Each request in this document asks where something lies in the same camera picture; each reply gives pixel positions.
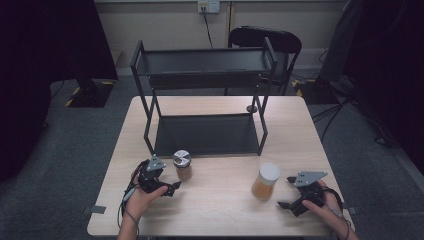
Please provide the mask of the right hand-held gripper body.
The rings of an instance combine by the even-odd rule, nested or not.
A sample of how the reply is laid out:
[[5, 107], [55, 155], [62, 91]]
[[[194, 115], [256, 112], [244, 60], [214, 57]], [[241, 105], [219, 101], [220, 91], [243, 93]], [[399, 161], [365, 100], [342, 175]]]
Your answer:
[[318, 206], [323, 206], [323, 189], [318, 183], [320, 179], [327, 176], [325, 171], [299, 171], [294, 185], [299, 190], [301, 197], [296, 201], [301, 205], [303, 200], [309, 200]]

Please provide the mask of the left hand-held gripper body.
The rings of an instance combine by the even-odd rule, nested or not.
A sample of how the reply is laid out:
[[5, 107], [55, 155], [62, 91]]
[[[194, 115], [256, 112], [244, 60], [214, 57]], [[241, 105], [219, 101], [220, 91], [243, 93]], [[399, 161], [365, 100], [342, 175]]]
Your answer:
[[142, 161], [138, 173], [140, 188], [146, 193], [152, 193], [162, 186], [170, 187], [168, 183], [159, 180], [159, 176], [165, 167], [166, 164], [156, 154], [150, 159]]

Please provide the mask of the silver-lidded glass spice jar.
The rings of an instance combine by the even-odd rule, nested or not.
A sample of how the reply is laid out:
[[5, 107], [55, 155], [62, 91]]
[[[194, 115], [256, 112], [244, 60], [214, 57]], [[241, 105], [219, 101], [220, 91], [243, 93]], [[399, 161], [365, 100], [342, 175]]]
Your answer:
[[173, 154], [173, 164], [180, 180], [186, 181], [193, 176], [191, 162], [191, 155], [186, 150], [178, 150]]

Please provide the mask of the white-lidded glass jar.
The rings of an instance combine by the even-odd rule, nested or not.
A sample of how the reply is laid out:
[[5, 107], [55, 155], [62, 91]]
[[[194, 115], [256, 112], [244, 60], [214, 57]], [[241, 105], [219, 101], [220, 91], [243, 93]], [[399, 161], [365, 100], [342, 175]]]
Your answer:
[[281, 171], [277, 164], [264, 163], [258, 170], [257, 177], [252, 184], [252, 194], [261, 201], [267, 201], [271, 198], [274, 186], [280, 178]]

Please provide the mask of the black metal two-tier rack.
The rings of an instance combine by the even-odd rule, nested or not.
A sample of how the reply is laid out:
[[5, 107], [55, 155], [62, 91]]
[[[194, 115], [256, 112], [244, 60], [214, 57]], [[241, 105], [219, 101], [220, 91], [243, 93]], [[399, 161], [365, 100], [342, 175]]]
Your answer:
[[169, 156], [184, 149], [194, 156], [257, 154], [262, 152], [268, 131], [262, 122], [257, 136], [254, 115], [264, 117], [268, 98], [252, 96], [257, 112], [164, 115], [156, 95], [147, 101], [140, 78], [146, 77], [153, 92], [158, 90], [223, 88], [219, 72], [224, 69], [223, 49], [146, 50], [139, 41], [130, 63], [148, 122], [158, 115], [156, 140], [144, 131], [149, 151]]

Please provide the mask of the person's left hand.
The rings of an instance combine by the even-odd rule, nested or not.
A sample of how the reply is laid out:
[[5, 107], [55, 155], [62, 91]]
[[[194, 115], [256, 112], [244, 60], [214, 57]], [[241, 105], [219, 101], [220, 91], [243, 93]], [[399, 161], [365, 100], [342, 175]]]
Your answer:
[[128, 200], [126, 201], [122, 223], [130, 222], [137, 225], [141, 216], [147, 211], [150, 204], [161, 197], [168, 190], [167, 186], [162, 186], [151, 193], [145, 193], [138, 184], [137, 178], [138, 170], [134, 170], [131, 175], [134, 190]]

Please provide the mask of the person's right hand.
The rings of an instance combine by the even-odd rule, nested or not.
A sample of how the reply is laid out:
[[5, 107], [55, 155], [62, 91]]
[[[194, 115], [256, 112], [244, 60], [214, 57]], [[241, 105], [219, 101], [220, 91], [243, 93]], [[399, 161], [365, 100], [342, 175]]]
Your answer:
[[303, 200], [302, 204], [308, 210], [318, 215], [335, 233], [336, 230], [349, 227], [349, 224], [342, 216], [342, 210], [333, 193], [328, 191], [324, 193], [324, 205], [322, 207], [319, 207], [309, 200]]

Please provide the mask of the black stand base yellow tape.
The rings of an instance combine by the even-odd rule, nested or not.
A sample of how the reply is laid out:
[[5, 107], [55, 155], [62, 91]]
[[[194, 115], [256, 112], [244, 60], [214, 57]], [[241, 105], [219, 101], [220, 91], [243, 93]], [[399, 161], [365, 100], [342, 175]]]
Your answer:
[[103, 108], [115, 86], [114, 81], [90, 80], [87, 87], [77, 87], [65, 103], [71, 108]]
[[302, 97], [307, 105], [336, 104], [338, 102], [334, 95], [331, 84], [320, 79], [295, 79], [292, 86], [297, 96]]

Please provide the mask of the black chair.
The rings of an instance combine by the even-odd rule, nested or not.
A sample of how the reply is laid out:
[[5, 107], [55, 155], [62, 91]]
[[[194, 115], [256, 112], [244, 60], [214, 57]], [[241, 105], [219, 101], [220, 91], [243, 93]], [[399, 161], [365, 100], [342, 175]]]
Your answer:
[[258, 89], [264, 83], [264, 96], [270, 95], [273, 85], [284, 96], [301, 48], [300, 39], [283, 30], [255, 26], [233, 29], [228, 48], [222, 50], [224, 69], [219, 72], [224, 95], [230, 88]]

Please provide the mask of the grey leaning panel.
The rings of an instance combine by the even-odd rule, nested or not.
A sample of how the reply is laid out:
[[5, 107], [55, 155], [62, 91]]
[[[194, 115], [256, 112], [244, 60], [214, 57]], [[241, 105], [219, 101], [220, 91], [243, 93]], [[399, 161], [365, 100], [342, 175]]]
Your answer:
[[336, 82], [343, 70], [356, 28], [355, 0], [348, 0], [335, 27], [327, 56], [319, 73], [324, 81]]

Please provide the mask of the dark curtain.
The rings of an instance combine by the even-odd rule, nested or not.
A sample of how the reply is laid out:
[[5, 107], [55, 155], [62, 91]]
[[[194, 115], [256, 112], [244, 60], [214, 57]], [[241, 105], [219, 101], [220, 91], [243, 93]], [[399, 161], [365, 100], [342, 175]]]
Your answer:
[[53, 82], [116, 78], [94, 0], [0, 0], [0, 183], [26, 164]]
[[424, 0], [364, 0], [345, 71], [424, 172]]

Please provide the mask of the white wall outlet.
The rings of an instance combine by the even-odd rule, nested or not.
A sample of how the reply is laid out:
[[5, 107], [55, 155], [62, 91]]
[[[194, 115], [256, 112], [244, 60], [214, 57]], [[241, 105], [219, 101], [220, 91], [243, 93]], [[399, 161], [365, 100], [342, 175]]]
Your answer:
[[198, 0], [197, 8], [199, 13], [218, 14], [220, 12], [219, 0]]

